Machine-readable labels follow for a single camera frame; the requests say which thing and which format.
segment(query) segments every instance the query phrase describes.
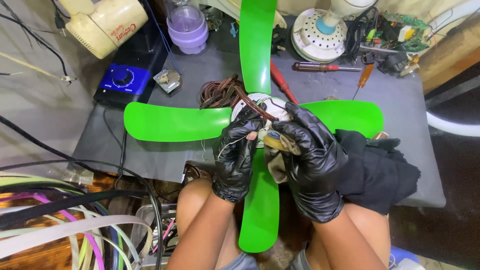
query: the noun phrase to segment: pink cable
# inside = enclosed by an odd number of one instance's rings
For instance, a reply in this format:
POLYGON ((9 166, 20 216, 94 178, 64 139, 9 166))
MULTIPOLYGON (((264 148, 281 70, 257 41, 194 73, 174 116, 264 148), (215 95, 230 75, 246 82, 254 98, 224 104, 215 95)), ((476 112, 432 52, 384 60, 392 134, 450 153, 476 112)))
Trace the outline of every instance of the pink cable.
MULTIPOLYGON (((168 227, 167 227, 167 230, 165 231, 165 234, 164 234, 163 237, 162 237, 162 240, 165 240, 165 237, 166 237, 166 236, 168 235, 168 233, 170 232, 170 229, 172 228, 174 222, 175 222, 175 220, 172 220, 172 221, 170 222, 170 224, 169 224, 168 227)), ((155 248, 152 250, 152 252, 155 252, 157 248, 158 248, 158 245, 155 246, 155 248)))
MULTIPOLYGON (((47 197, 45 197, 45 195, 42 194, 42 193, 31 194, 31 193, 28 193, 28 192, 20 193, 20 194, 17 194, 17 195, 11 196, 11 197, 7 197, 7 198, 2 198, 2 199, 0 199, 0 202, 23 199, 23 198, 34 198, 37 201, 40 201, 42 203, 52 202, 51 200, 47 199, 47 197)), ((77 221, 77 219, 72 214, 70 214, 69 212, 67 212, 65 210, 60 210, 59 212, 62 215, 64 215, 66 218, 68 218, 70 221, 77 221)), ((96 259, 97 264, 98 264, 98 270, 105 270, 105 265, 103 264, 103 255, 102 255, 102 252, 100 251, 100 248, 98 247, 97 243, 95 242, 95 239, 90 234, 85 234, 85 236, 86 236, 88 242, 90 242, 90 245, 92 245, 93 253, 95 254, 95 259, 96 259)))

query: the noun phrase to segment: workbench surface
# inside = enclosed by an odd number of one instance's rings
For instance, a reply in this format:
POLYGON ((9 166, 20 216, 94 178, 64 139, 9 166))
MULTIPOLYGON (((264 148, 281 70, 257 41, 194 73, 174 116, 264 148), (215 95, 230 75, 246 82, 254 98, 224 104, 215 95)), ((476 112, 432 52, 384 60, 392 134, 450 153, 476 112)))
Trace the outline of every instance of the workbench surface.
MULTIPOLYGON (((285 19, 291 26, 295 17, 287 16, 285 19)), ((218 32, 210 32, 207 47, 200 54, 185 55, 173 46, 172 51, 180 67, 183 85, 171 97, 167 97, 164 92, 155 88, 149 104, 198 108, 199 90, 203 83, 223 80, 234 73, 239 74, 242 79, 239 36, 232 37, 229 32, 232 21, 231 17, 225 15, 221 28, 218 32)), ((293 49, 289 38, 285 47, 286 51, 272 55, 272 59, 300 104, 320 101, 329 95, 344 100, 353 98, 361 73, 295 72, 291 68, 292 64, 303 59, 293 49)), ((339 61, 334 64, 351 66, 350 63, 339 61)), ((361 61, 357 61, 354 66, 364 67, 361 61)), ((173 69, 171 60, 167 60, 165 67, 173 69)), ((272 96, 286 100, 285 95, 279 92, 273 82, 272 96)), ((421 171, 418 191, 403 200, 401 204, 444 206, 445 197, 433 155, 419 76, 413 73, 395 78, 374 69, 366 86, 360 90, 357 100, 370 101, 380 107, 384 115, 384 131, 390 137, 401 139, 398 149, 405 154, 409 163, 417 166, 421 171)), ((119 163, 120 147, 105 125, 102 116, 104 109, 105 107, 100 105, 96 105, 93 109, 73 154, 74 158, 119 163)), ((124 131, 123 111, 110 109, 106 113, 106 119, 115 136, 121 141, 124 131)), ((186 161, 193 160, 205 165, 213 164, 211 145, 212 139, 203 142, 159 143, 138 141, 128 135, 124 166, 146 178, 181 182, 186 161)), ((89 165, 106 172, 117 172, 113 167, 89 165)))

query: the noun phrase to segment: brown wire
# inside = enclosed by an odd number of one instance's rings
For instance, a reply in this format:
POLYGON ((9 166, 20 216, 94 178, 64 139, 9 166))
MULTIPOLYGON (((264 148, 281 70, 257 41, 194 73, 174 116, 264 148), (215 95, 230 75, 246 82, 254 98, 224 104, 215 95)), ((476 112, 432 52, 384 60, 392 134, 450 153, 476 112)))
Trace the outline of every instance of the brown wire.
POLYGON ((253 102, 245 91, 245 85, 238 80, 238 75, 233 74, 223 81, 206 82, 200 88, 200 109, 205 108, 233 108, 242 99, 254 112, 264 118, 275 121, 277 118, 260 108, 253 102))

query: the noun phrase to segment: gloved hand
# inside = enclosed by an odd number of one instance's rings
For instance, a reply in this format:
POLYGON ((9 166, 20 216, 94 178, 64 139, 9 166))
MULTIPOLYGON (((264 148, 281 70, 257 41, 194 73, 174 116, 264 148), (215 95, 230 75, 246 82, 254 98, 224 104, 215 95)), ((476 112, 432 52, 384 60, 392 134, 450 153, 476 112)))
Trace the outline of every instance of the gloved hand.
POLYGON ((301 154, 281 152, 288 185, 301 213, 312 221, 325 223, 343 208, 335 186, 339 170, 348 156, 328 128, 309 110, 287 102, 290 122, 276 121, 274 130, 293 139, 301 154))
POLYGON ((238 203, 247 195, 252 180, 257 132, 264 126, 265 120, 245 106, 214 143, 213 155, 218 177, 212 189, 220 198, 238 203))

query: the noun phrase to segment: purple plastic container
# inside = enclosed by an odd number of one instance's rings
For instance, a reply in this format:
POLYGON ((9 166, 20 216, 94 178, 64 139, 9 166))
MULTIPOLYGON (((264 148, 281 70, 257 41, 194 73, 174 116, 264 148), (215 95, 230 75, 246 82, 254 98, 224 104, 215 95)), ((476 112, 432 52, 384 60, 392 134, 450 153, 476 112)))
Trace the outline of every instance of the purple plastic container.
POLYGON ((175 10, 167 20, 168 33, 173 43, 186 54, 196 54, 205 49, 208 38, 208 26, 204 14, 192 7, 175 10))

